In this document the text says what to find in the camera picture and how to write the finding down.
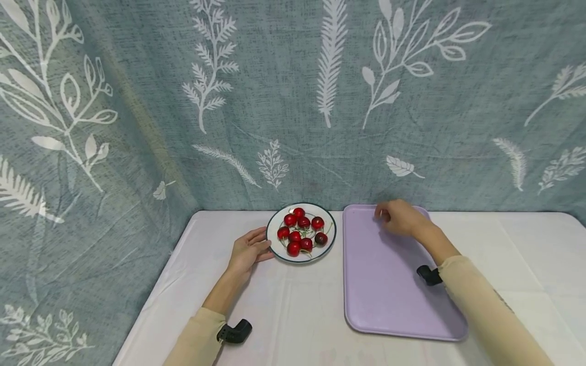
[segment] fabric backdrop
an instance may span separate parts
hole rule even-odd
[[[583,0],[0,4],[2,364],[111,364],[198,210],[586,222]]]

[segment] lavender plastic tray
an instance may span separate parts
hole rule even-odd
[[[468,324],[443,285],[427,286],[415,270],[435,268],[412,238],[387,233],[375,206],[354,204],[343,213],[346,320],[357,331],[459,341]],[[425,216],[427,211],[416,207]]]

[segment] table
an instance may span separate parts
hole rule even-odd
[[[273,212],[200,211],[183,233],[114,365],[161,365],[223,272],[233,241]],[[333,212],[339,233],[342,213]],[[586,365],[586,228],[562,213],[431,213],[556,365]],[[308,266],[255,268],[229,318],[254,330],[217,366],[491,365],[471,334],[461,343],[361,334],[344,318],[342,235]]]

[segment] white plate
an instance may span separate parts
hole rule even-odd
[[[277,231],[281,227],[285,226],[283,222],[285,216],[289,213],[292,214],[293,210],[297,207],[303,208],[305,210],[305,216],[310,221],[315,216],[320,216],[321,218],[323,218],[324,225],[320,231],[323,231],[328,236],[328,242],[324,246],[315,245],[314,243],[314,248],[311,254],[301,252],[298,256],[290,256],[287,253],[287,244],[289,244],[289,241],[287,239],[280,241],[277,237]],[[336,222],[327,210],[313,203],[300,202],[288,205],[273,215],[273,217],[270,219],[267,225],[267,239],[272,242],[271,251],[275,254],[277,258],[285,262],[295,264],[309,263],[317,261],[319,258],[323,257],[329,252],[330,248],[332,248],[334,240],[336,239],[336,229]],[[313,238],[316,234],[313,228],[311,227],[307,232],[300,231],[300,233],[302,238]]]

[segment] red cherry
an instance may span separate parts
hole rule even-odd
[[[303,217],[305,216],[305,210],[301,207],[297,207],[295,210],[293,210],[293,215],[297,217]]]
[[[277,238],[279,238],[279,240],[284,240],[289,236],[289,228],[286,226],[283,226],[282,228],[280,228],[277,231]]]
[[[297,219],[297,225],[299,225],[300,229],[309,229],[309,225],[310,225],[309,219],[305,216],[300,217]]]
[[[301,234],[299,231],[294,231],[289,234],[289,242],[301,241]]]
[[[323,225],[323,218],[321,218],[320,216],[316,216],[313,220],[311,220],[311,227],[314,228],[314,230],[321,229]]]
[[[283,222],[285,223],[285,225],[287,225],[289,227],[295,226],[295,224],[297,223],[297,216],[292,215],[292,214],[288,214],[283,219]]]
[[[328,242],[328,236],[322,232],[315,234],[315,243],[325,245]]]
[[[311,250],[314,248],[314,243],[309,238],[303,238],[301,240],[301,249],[304,251],[308,251],[311,253]]]
[[[301,250],[301,244],[298,241],[292,241],[287,245],[287,253],[290,256],[298,256]]]

